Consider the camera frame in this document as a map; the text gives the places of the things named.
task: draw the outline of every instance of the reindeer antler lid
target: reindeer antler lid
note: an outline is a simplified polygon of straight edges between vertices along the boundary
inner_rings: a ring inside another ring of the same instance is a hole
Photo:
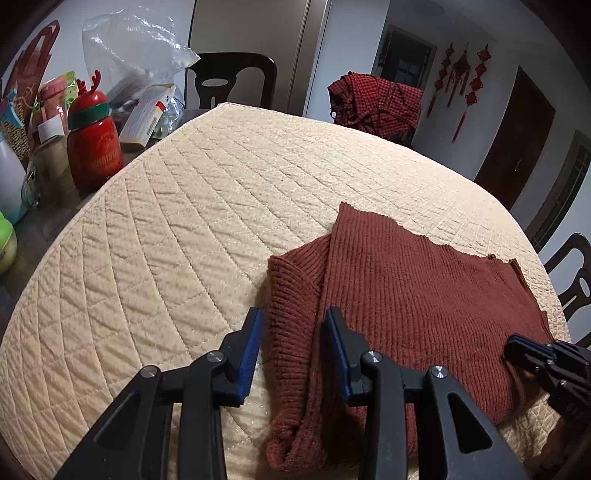
[[[107,96],[97,90],[100,83],[100,71],[95,70],[92,76],[92,87],[86,90],[84,80],[77,79],[78,97],[72,102],[68,111],[68,128],[79,130],[109,116]]]

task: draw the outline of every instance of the chair backrest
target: chair backrest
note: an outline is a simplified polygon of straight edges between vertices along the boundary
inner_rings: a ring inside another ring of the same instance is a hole
[[[212,98],[216,105],[228,101],[228,95],[236,84],[236,75],[248,67],[261,70],[265,76],[262,87],[261,104],[263,108],[271,108],[277,67],[269,57],[260,53],[225,51],[218,53],[200,53],[201,59],[189,68],[195,72],[195,88],[199,94],[199,108],[211,108]],[[206,86],[206,80],[223,79],[225,85]]]
[[[564,317],[568,322],[579,308],[585,307],[591,304],[591,296],[585,294],[583,287],[581,286],[581,278],[587,282],[587,286],[591,288],[591,245],[589,241],[580,233],[573,233],[568,240],[564,243],[558,251],[552,255],[552,258],[546,262],[544,268],[548,273],[556,268],[564,257],[569,254],[571,250],[579,250],[583,254],[583,266],[579,268],[577,275],[574,278],[573,284],[567,288],[564,292],[558,295],[560,304],[564,307],[567,303],[571,302],[564,308]],[[584,346],[587,348],[591,345],[591,332],[586,335],[582,340],[577,342],[577,345]]]

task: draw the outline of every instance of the green container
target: green container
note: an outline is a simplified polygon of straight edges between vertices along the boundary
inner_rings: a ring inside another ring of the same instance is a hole
[[[0,275],[14,263],[17,256],[17,235],[12,224],[0,213]]]

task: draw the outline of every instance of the window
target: window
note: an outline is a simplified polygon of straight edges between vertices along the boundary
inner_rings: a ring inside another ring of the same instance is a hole
[[[435,46],[424,40],[388,25],[376,59],[374,75],[424,89],[435,50]]]
[[[536,252],[542,250],[569,211],[591,164],[591,140],[575,132],[573,143],[550,194],[525,234]]]

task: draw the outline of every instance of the red plaid shirt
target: red plaid shirt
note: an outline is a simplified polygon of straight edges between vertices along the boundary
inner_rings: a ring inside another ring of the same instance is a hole
[[[417,127],[421,89],[354,72],[328,88],[337,125],[382,138]]]

